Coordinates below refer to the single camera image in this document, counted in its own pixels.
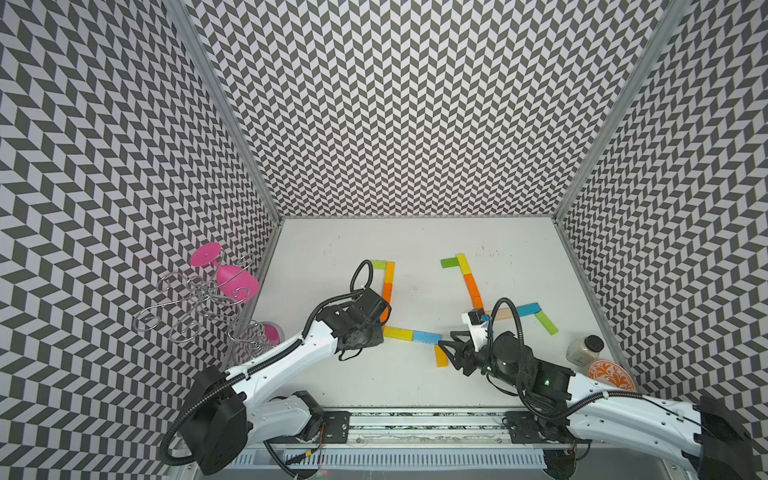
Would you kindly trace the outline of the yellow-orange bottom block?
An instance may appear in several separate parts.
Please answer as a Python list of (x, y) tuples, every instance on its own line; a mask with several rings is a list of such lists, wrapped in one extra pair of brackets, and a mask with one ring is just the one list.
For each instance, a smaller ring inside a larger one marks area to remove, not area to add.
[(434, 346), (435, 360), (438, 368), (445, 368), (449, 366), (449, 360), (446, 353), (439, 345)]

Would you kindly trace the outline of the yellow-orange block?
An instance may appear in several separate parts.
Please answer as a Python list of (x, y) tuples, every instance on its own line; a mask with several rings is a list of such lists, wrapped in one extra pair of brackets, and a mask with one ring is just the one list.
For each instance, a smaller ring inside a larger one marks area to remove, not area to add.
[(385, 284), (392, 284), (394, 282), (395, 266), (396, 264), (394, 262), (386, 263), (384, 275)]
[(446, 353), (439, 345), (434, 346), (435, 360), (438, 368), (445, 368), (449, 366), (449, 360)]

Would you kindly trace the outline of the blue small block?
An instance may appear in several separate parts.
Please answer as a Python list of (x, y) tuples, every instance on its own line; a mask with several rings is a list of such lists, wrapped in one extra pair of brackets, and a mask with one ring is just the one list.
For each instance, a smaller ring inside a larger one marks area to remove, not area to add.
[(441, 334), (424, 332), (424, 331), (414, 331), (413, 337), (412, 337), (413, 342), (419, 342), (419, 343), (425, 343), (425, 344), (431, 344), (431, 345), (437, 345), (441, 340), (442, 340)]

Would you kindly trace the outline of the orange vertical block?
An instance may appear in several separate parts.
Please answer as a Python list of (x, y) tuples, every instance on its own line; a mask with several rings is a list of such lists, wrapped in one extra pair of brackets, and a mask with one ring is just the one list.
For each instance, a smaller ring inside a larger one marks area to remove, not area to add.
[(381, 296), (382, 296), (382, 298), (387, 303), (391, 303), (392, 302), (392, 293), (393, 293), (393, 284), (392, 283), (385, 283), (383, 285)]

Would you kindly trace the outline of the yellow-green long block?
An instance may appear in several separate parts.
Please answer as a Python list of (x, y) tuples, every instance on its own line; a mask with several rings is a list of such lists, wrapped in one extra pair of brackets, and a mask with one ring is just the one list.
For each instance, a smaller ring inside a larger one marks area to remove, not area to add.
[(397, 339), (406, 342), (411, 342), (414, 338), (414, 332), (412, 330), (389, 326), (385, 326), (383, 328), (383, 335), (386, 338)]

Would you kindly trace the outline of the natural wood block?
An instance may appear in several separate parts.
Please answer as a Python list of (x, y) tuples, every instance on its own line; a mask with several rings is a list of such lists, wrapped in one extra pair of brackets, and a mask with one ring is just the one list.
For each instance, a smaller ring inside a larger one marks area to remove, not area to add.
[(500, 308), (496, 312), (494, 318), (496, 321), (508, 320), (508, 319), (513, 319), (514, 314), (510, 308)]

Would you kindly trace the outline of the teal block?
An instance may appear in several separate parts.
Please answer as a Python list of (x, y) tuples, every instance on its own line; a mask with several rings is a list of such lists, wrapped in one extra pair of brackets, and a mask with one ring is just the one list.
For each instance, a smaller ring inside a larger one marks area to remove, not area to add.
[(538, 303), (529, 303), (517, 306), (516, 311), (520, 317), (524, 317), (529, 315), (536, 315), (542, 311), (542, 308)]

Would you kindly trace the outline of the green long block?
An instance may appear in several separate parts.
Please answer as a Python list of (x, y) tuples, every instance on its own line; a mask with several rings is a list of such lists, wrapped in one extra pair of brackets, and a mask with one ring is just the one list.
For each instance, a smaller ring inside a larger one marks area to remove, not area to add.
[(558, 327), (552, 322), (546, 313), (539, 311), (535, 314), (535, 317), (550, 336), (554, 336), (559, 333)]

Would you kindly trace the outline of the yellow block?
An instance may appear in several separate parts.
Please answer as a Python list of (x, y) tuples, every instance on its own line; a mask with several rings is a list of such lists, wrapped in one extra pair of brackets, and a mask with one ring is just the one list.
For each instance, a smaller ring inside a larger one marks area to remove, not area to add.
[(456, 259), (458, 261), (459, 268), (461, 270), (461, 273), (463, 275), (471, 275), (472, 271), (470, 268), (470, 265), (466, 259), (466, 256), (464, 254), (457, 254)]

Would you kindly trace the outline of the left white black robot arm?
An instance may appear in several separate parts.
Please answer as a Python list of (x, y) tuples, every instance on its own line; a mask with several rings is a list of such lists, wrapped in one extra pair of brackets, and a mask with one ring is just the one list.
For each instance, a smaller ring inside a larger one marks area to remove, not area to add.
[(305, 391), (279, 399), (276, 391), (308, 367), (330, 357), (348, 361), (383, 343), (390, 303), (369, 283), (321, 301), (303, 329), (288, 341), (240, 365), (199, 372), (185, 402), (162, 437), (157, 458), (178, 467), (195, 463), (205, 475), (219, 472), (252, 443), (263, 443), (293, 479), (304, 473), (280, 458), (272, 441), (321, 439), (323, 409)]

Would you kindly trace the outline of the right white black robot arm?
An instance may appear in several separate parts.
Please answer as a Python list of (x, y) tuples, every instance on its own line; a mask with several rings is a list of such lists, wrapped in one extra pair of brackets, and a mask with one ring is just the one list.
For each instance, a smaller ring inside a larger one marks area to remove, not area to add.
[(535, 357), (518, 310), (514, 331), (496, 333), (499, 311), (472, 310), (464, 331), (438, 346), (465, 376), (479, 372), (522, 406), (502, 419), (513, 442), (606, 442), (689, 465), (700, 479), (754, 479), (753, 439), (743, 418), (721, 399), (664, 400), (612, 388)]

